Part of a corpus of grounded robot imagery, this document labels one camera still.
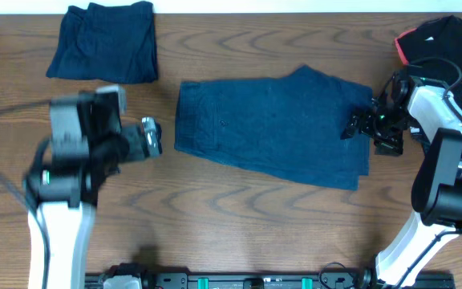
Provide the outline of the blue denim shorts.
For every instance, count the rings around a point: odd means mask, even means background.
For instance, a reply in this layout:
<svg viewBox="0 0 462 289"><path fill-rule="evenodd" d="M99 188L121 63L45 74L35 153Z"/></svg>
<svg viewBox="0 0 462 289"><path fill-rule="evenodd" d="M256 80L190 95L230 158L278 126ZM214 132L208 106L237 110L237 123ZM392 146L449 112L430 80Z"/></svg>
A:
<svg viewBox="0 0 462 289"><path fill-rule="evenodd" d="M176 150L288 181L356 190L369 173L370 141L344 140L368 86L302 66L281 78L183 82Z"/></svg>

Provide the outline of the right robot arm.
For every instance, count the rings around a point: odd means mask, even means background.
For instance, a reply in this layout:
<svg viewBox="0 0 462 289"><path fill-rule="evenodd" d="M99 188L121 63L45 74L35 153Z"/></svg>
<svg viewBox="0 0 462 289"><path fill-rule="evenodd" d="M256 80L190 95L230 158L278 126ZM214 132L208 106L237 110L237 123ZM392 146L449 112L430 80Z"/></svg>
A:
<svg viewBox="0 0 462 289"><path fill-rule="evenodd" d="M453 85L422 75L409 64L395 72L368 110L355 111L342 139L370 137L383 154L403 153L412 125L427 145L411 189L412 212L391 244L357 279L358 288L425 288L438 278L420 271L448 242L462 235L462 109Z"/></svg>

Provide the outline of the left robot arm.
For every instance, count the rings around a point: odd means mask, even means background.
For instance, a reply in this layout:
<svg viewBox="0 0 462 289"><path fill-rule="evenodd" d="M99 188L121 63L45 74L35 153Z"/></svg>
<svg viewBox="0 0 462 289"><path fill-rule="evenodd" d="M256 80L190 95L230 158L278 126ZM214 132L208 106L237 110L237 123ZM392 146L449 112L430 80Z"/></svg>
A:
<svg viewBox="0 0 462 289"><path fill-rule="evenodd" d="M158 157L161 128L146 116L122 125L118 85L53 99L51 136L23 179L31 237L30 288L82 288L99 189L120 165Z"/></svg>

